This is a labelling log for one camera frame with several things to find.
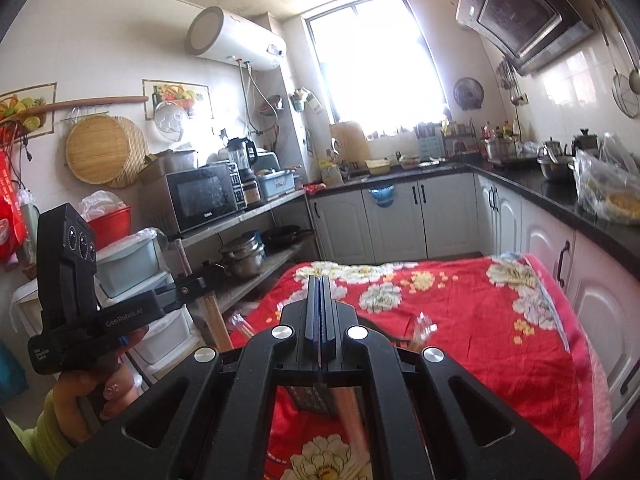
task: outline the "cutting board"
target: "cutting board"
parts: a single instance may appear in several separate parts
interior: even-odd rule
[[[145,156],[149,154],[149,146],[146,143],[144,132],[125,117],[114,117],[129,137],[129,157],[116,178],[109,181],[108,187],[121,188],[131,186],[138,179],[138,173],[144,170]]]
[[[369,145],[362,127],[355,121],[331,124],[331,136],[338,142],[338,162],[356,162],[358,167],[366,169],[365,160],[371,158]]]
[[[106,184],[123,170],[129,158],[129,137],[107,116],[80,121],[66,139],[66,163],[88,184]]]

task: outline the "black countertop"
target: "black countertop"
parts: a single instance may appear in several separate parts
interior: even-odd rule
[[[554,183],[545,180],[537,163],[516,169],[500,170],[484,160],[447,162],[439,166],[405,171],[392,168],[382,176],[352,180],[342,186],[320,190],[314,196],[325,196],[357,189],[369,189],[399,182],[455,173],[478,173],[522,195],[555,218],[593,241],[615,258],[629,273],[640,280],[640,227],[627,227],[597,218],[578,203],[573,181]]]

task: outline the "red floral blanket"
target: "red floral blanket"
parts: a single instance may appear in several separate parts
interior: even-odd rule
[[[311,275],[328,276],[335,300],[352,304],[394,336],[410,338],[423,312],[438,327],[428,344],[448,352],[586,476],[596,455],[593,359],[560,289],[542,266],[532,265],[516,255],[382,266],[301,264],[246,319],[256,332],[276,325],[284,305],[306,297]],[[562,303],[562,316],[555,303]],[[241,346],[246,339],[234,332],[232,341]],[[265,478],[282,480],[341,478],[353,460],[340,420],[299,412],[282,388],[268,451]],[[357,478],[370,480],[370,467]]]

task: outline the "red bag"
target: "red bag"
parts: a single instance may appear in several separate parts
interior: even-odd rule
[[[15,195],[6,153],[0,154],[0,261],[15,253],[27,239],[27,227],[22,219]]]

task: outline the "water heater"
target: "water heater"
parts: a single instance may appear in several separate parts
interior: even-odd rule
[[[256,70],[276,68],[287,51],[280,36],[220,7],[207,7],[196,16],[185,47],[192,56],[232,65],[248,61]]]

